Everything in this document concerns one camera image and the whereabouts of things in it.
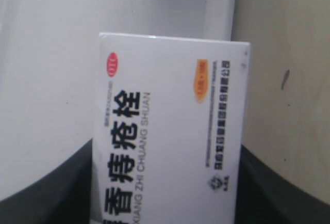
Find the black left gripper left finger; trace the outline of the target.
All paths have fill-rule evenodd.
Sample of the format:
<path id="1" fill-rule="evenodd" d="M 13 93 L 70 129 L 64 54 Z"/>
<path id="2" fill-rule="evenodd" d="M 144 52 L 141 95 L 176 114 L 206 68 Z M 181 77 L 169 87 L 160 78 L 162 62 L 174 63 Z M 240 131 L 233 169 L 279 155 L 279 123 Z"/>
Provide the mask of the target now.
<path id="1" fill-rule="evenodd" d="M 1 201 L 1 223 L 89 223 L 92 141 L 24 190 Z"/>

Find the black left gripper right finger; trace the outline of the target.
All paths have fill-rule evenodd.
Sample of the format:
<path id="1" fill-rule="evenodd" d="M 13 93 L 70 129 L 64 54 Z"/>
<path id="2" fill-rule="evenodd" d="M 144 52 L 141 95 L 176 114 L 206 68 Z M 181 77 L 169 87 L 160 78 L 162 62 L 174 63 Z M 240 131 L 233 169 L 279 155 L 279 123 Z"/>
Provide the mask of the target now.
<path id="1" fill-rule="evenodd" d="M 329 223 L 329 205 L 241 148 L 235 223 Z"/>

